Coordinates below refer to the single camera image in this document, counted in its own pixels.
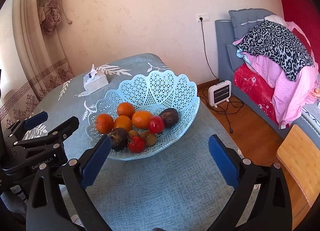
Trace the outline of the small orange tangerine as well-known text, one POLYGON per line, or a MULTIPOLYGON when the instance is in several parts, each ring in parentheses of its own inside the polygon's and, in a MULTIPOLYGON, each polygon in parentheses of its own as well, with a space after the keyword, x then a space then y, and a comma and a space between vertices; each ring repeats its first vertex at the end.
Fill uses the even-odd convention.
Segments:
POLYGON ((120 115, 115 119, 113 128, 123 128, 127 133, 129 133, 132 130, 132 121, 128 116, 120 115))

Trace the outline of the small kiwi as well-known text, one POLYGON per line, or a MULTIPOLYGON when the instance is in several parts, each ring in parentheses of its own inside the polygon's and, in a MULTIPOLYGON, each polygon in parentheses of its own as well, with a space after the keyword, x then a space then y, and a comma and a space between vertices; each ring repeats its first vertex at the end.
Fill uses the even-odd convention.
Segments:
POLYGON ((137 131, 135 131, 135 130, 131 130, 131 131, 129 131, 129 133, 128 133, 128 137, 129 137, 129 138, 139 137, 139 133, 138 133, 137 131))

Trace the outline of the red tomato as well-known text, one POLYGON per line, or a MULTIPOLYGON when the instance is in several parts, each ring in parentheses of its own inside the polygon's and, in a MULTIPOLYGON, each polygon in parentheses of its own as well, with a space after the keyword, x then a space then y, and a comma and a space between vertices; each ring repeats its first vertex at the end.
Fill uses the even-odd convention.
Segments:
POLYGON ((127 147, 131 152, 138 154, 138 153, 141 153, 144 151, 145 141, 143 138, 141 138, 139 136, 133 136, 130 139, 127 147))
POLYGON ((165 129, 163 119, 159 115, 154 115, 150 118, 148 130, 153 134, 161 133, 165 129))

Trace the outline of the orange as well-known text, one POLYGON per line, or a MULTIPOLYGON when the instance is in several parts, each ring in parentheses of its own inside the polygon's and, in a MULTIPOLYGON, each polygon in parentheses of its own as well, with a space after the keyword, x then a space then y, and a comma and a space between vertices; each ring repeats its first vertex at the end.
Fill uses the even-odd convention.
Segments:
POLYGON ((146 110, 136 111, 132 116, 132 124, 135 128, 147 129, 152 116, 152 113, 146 110))

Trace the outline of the brown kiwi fruit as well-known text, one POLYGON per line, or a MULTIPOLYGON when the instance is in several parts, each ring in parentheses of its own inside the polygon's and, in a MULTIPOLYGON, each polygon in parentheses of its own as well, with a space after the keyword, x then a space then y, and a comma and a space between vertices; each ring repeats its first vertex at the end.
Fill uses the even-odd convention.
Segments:
POLYGON ((156 135, 150 131, 144 131, 139 136, 145 141, 146 146, 154 146, 157 142, 156 135))

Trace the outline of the dark purple passion fruit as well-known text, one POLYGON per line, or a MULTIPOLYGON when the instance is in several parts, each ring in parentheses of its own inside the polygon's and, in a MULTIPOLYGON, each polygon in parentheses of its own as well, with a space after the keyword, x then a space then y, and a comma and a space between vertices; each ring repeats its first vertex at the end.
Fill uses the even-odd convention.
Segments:
POLYGON ((179 120, 178 111, 174 108, 165 109, 159 116, 162 118, 166 128, 173 127, 179 120))

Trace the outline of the wooden chair seat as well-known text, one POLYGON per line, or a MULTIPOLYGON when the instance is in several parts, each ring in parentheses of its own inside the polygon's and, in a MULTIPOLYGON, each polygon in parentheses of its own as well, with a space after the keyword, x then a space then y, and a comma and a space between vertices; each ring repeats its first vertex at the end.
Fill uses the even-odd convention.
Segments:
POLYGON ((313 206, 319 195, 319 148, 298 125, 293 125, 277 150, 277 158, 296 181, 309 206, 313 206))

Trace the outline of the white tissue pack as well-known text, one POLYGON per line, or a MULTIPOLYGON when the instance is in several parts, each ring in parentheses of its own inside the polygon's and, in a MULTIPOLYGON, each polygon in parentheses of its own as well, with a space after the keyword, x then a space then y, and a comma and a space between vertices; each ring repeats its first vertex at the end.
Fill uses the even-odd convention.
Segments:
POLYGON ((83 84, 85 91, 92 94, 108 85, 108 79, 104 72, 95 68, 93 64, 91 70, 84 76, 83 84))

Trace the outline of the teal leaf-pattern tablecloth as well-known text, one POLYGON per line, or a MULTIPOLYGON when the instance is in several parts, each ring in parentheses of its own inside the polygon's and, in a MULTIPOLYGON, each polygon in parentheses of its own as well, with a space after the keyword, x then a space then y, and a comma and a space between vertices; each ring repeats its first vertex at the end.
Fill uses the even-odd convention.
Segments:
MULTIPOLYGON (((115 61, 111 66, 128 69, 130 75, 108 75, 109 85, 95 93, 78 97, 84 91, 81 74, 71 80, 58 100, 62 85, 50 91, 34 110, 48 113, 43 124, 47 132, 71 116, 79 128, 64 142, 68 159, 79 158, 93 147, 86 134, 86 111, 109 89, 136 74, 148 75, 150 65, 166 68, 154 54, 140 54, 115 61)), ((226 184, 208 150, 208 139, 217 134, 225 146, 240 149, 220 122, 200 102, 197 116, 184 136, 164 151, 134 161, 107 159, 91 187, 86 189, 100 215, 113 230, 207 230, 223 210, 234 189, 226 184)))

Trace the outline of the light blue plastic basket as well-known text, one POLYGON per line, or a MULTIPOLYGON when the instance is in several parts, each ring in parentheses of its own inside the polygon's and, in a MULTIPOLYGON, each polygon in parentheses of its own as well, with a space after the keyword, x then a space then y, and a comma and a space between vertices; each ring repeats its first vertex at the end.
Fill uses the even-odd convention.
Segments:
POLYGON ((108 90, 93 106, 93 111, 87 116, 86 128, 92 143, 97 143, 101 138, 94 125, 96 117, 106 113, 116 118, 117 107, 122 102, 129 102, 136 110, 146 110, 153 115, 159 115, 166 108, 174 108, 178 112, 179 120, 174 126, 157 135, 154 146, 139 154, 128 149, 119 152, 112 150, 108 157, 119 161, 148 158, 176 143, 189 129, 200 107, 197 86, 189 81, 186 75, 175 75, 171 70, 154 70, 147 76, 137 74, 131 80, 122 81, 117 89, 108 90))

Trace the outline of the pink polka-dot blanket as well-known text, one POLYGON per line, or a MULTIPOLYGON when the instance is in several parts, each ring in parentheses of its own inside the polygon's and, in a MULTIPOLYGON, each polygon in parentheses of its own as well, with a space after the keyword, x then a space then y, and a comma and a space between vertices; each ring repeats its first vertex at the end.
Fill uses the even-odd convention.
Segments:
POLYGON ((296 81, 290 81, 284 71, 275 62, 263 55, 254 56, 238 48, 238 55, 244 59, 250 70, 259 74, 274 89, 272 104, 279 126, 291 124, 302 113, 302 107, 316 100, 315 89, 318 84, 318 65, 314 58, 309 40, 294 22, 281 24, 293 32, 304 44, 315 62, 312 67, 304 67, 298 74, 296 81))

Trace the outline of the curtain tieback tassel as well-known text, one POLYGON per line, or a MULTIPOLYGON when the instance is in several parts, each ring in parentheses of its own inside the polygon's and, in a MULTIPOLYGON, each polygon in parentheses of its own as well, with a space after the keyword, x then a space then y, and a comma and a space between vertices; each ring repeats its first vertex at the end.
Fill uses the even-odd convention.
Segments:
POLYGON ((73 22, 67 17, 64 8, 63 0, 40 0, 39 22, 45 35, 50 35, 56 31, 61 23, 61 16, 64 16, 68 24, 73 22))

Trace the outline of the red floral blanket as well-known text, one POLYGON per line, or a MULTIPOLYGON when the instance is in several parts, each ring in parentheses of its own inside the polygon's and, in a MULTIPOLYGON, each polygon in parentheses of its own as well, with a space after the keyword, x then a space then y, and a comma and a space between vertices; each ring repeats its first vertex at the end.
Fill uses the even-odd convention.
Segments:
POLYGON ((257 73, 253 72, 244 63, 234 73, 233 82, 242 92, 247 94, 262 111, 274 123, 276 120, 275 110, 272 104, 274 89, 257 73))

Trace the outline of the grey cushioned headboard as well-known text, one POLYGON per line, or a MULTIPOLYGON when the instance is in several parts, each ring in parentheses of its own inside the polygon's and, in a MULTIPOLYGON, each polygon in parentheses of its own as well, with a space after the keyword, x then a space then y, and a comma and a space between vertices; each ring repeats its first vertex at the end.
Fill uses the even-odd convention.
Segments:
POLYGON ((230 10, 230 19, 216 20, 216 39, 218 52, 219 80, 233 82, 234 73, 244 64, 244 60, 236 55, 238 48, 233 42, 245 36, 254 26, 264 21, 273 13, 266 9, 230 10))

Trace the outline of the white wall socket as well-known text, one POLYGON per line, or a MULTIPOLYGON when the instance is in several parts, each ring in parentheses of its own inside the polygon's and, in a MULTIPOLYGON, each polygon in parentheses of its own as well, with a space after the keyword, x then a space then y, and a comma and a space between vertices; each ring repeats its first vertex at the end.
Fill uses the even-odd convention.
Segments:
POLYGON ((209 16, 209 14, 197 14, 196 20, 197 20, 197 22, 210 21, 210 16, 209 16))

